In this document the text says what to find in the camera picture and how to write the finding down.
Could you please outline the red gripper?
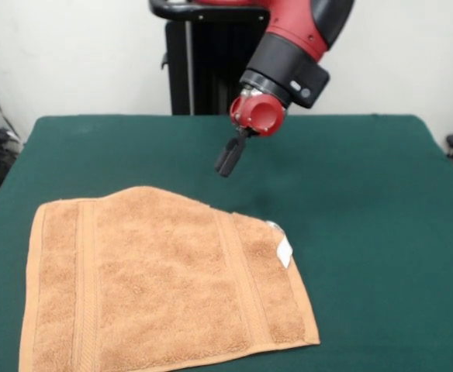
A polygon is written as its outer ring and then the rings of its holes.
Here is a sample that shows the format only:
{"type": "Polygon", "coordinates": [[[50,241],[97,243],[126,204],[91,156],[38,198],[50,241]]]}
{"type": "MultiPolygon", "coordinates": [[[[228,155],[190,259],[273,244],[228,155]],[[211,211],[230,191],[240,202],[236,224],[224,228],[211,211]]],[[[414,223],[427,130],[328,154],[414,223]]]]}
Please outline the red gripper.
{"type": "Polygon", "coordinates": [[[244,152],[248,131],[255,135],[271,136],[282,126],[285,108],[274,96],[267,94],[240,95],[230,106],[233,124],[244,130],[230,139],[215,162],[215,171],[221,177],[229,177],[244,152]]]}

